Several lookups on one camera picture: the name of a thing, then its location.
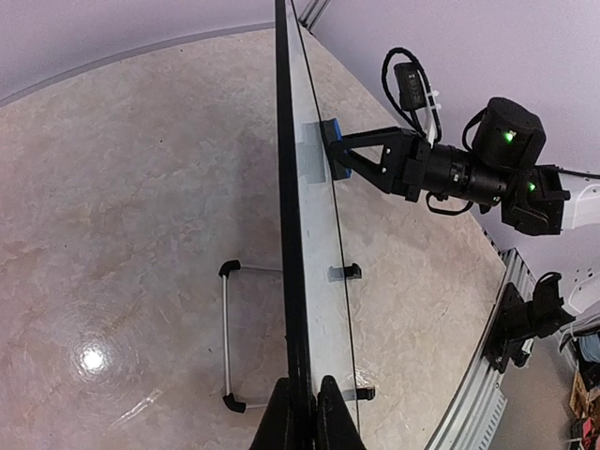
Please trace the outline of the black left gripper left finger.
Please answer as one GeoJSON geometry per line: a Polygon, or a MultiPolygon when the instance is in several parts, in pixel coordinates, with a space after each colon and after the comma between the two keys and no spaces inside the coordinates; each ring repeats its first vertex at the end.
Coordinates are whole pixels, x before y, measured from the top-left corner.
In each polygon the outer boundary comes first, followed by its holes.
{"type": "Polygon", "coordinates": [[[295,448],[294,416],[287,378],[277,380],[255,433],[250,450],[292,450],[295,448]]]}

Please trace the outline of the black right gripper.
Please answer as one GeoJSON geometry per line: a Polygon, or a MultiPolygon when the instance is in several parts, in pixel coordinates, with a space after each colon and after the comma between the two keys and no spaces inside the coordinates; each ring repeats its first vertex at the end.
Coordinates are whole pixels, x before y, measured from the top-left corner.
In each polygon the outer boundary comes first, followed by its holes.
{"type": "Polygon", "coordinates": [[[419,200],[430,152],[428,141],[401,127],[342,134],[333,144],[335,158],[352,174],[412,203],[419,200]]]}

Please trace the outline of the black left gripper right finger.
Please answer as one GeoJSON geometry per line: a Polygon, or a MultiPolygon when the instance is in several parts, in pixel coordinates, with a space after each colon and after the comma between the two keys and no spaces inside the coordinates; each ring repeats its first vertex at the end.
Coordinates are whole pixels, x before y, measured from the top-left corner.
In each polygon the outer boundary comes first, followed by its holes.
{"type": "Polygon", "coordinates": [[[364,448],[338,383],[331,375],[322,379],[317,398],[315,448],[359,450],[364,448]]]}

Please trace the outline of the blue whiteboard eraser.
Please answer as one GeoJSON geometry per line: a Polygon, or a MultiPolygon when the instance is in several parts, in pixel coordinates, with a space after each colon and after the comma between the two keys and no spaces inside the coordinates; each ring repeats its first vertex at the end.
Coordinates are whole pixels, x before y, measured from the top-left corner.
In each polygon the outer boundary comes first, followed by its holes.
{"type": "Polygon", "coordinates": [[[336,118],[321,122],[324,152],[334,181],[346,180],[352,176],[352,170],[341,164],[333,154],[333,144],[342,139],[341,130],[336,118]]]}

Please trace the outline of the white whiteboard black frame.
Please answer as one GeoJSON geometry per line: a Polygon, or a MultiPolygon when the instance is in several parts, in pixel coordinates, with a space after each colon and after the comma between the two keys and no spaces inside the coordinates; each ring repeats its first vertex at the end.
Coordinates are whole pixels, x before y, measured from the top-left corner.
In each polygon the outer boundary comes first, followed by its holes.
{"type": "Polygon", "coordinates": [[[276,91],[285,326],[292,398],[304,416],[322,380],[359,419],[337,199],[323,147],[308,48],[292,1],[277,1],[276,91]]]}

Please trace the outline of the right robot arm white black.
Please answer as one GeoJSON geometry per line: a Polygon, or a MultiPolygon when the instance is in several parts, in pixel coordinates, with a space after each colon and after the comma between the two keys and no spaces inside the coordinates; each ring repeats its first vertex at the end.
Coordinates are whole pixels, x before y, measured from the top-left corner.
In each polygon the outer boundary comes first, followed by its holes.
{"type": "Polygon", "coordinates": [[[500,207],[502,223],[529,236],[598,223],[598,175],[538,164],[546,133],[537,115],[493,97],[468,125],[476,132],[461,149],[401,127],[343,135],[331,119],[322,132],[335,180],[356,173],[408,202],[456,198],[481,213],[500,207]]]}

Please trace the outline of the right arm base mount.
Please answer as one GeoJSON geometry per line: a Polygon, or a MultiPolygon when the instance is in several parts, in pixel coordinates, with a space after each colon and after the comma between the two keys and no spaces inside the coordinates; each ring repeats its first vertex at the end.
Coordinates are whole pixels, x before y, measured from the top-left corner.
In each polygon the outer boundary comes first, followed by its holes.
{"type": "Polygon", "coordinates": [[[504,374],[510,360],[522,368],[525,359],[520,355],[526,341],[546,338],[576,319],[563,309],[561,279],[558,272],[544,274],[535,284],[531,301],[524,300],[515,283],[506,284],[483,351],[494,370],[504,374]]]}

